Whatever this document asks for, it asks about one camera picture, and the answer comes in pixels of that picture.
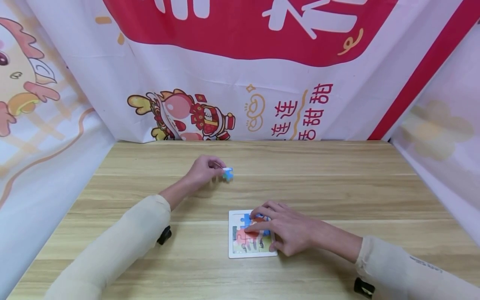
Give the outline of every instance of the cartoon chicken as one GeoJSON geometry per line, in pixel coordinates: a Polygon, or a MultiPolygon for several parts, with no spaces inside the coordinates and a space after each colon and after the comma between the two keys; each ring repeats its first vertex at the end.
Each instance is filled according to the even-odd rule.
{"type": "Polygon", "coordinates": [[[43,52],[31,45],[35,42],[19,23],[0,18],[0,137],[10,134],[10,124],[21,113],[34,111],[40,101],[60,99],[57,91],[44,86],[57,82],[40,60],[43,52]]]}
{"type": "Polygon", "coordinates": [[[152,136],[157,140],[228,140],[228,131],[235,128],[235,116],[224,115],[218,107],[207,104],[204,95],[195,94],[195,99],[174,89],[147,93],[146,97],[132,95],[127,102],[138,115],[153,112],[158,127],[152,129],[152,136]]]}

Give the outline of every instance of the fabric backdrop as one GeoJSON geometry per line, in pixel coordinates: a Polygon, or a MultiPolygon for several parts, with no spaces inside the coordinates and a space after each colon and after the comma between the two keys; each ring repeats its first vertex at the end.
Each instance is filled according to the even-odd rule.
{"type": "Polygon", "coordinates": [[[392,137],[480,246],[480,24],[474,26],[392,137]]]}
{"type": "Polygon", "coordinates": [[[476,22],[479,6],[476,0],[28,3],[113,135],[141,143],[366,140],[373,133],[381,139],[406,108],[398,103],[417,96],[476,22]]]}
{"type": "Polygon", "coordinates": [[[25,0],[0,0],[0,299],[115,140],[25,0]]]}

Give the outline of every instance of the beige sleeve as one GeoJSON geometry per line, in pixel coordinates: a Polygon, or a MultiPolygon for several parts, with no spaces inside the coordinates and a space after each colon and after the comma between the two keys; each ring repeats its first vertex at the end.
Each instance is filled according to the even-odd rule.
{"type": "Polygon", "coordinates": [[[128,210],[60,274],[46,300],[97,300],[135,260],[155,246],[170,222],[170,205],[148,196],[128,210]]]}
{"type": "Polygon", "coordinates": [[[363,238],[355,267],[374,300],[480,300],[480,288],[376,237],[363,238]]]}

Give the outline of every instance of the finger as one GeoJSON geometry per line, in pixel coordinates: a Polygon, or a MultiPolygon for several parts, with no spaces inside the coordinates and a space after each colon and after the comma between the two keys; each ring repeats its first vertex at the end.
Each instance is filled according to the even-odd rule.
{"type": "Polygon", "coordinates": [[[259,232],[260,230],[272,230],[272,223],[271,222],[260,222],[255,223],[251,226],[245,228],[245,232],[259,232]]]}
{"type": "Polygon", "coordinates": [[[286,205],[285,203],[279,203],[278,205],[284,209],[290,209],[290,206],[286,205]]]}
{"type": "Polygon", "coordinates": [[[223,173],[225,173],[225,171],[222,169],[222,168],[213,168],[211,169],[211,172],[212,172],[212,177],[215,177],[215,176],[223,176],[223,173]]]}
{"type": "Polygon", "coordinates": [[[223,160],[221,160],[219,157],[217,156],[207,156],[207,159],[208,159],[208,165],[210,166],[210,164],[218,164],[220,167],[222,168],[226,168],[227,165],[223,162],[223,160]]]}
{"type": "Polygon", "coordinates": [[[268,250],[270,252],[273,252],[275,250],[280,250],[281,252],[283,252],[284,248],[285,248],[285,245],[282,242],[275,241],[270,245],[270,248],[268,250]]]}
{"type": "Polygon", "coordinates": [[[273,211],[276,211],[276,212],[280,212],[283,210],[282,207],[278,205],[277,202],[274,202],[272,200],[265,202],[264,204],[262,204],[262,206],[266,208],[271,208],[273,209],[273,211]]]}
{"type": "Polygon", "coordinates": [[[264,216],[269,217],[270,219],[275,219],[275,218],[278,217],[278,213],[274,212],[270,208],[266,208],[266,207],[263,207],[263,206],[259,206],[259,207],[255,208],[254,210],[252,210],[252,212],[250,213],[250,219],[255,219],[257,217],[257,215],[264,215],[264,216]]]}

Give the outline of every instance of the wood grain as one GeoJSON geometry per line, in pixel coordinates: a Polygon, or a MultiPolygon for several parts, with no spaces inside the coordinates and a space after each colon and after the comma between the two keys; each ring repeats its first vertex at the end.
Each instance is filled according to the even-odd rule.
{"type": "Polygon", "coordinates": [[[480,285],[479,249],[388,143],[118,143],[9,299],[41,299],[89,243],[200,154],[222,157],[233,182],[212,182],[182,203],[172,214],[173,237],[135,262],[104,299],[359,299],[353,266],[321,250],[228,259],[228,211],[268,199],[400,245],[480,285]]]}

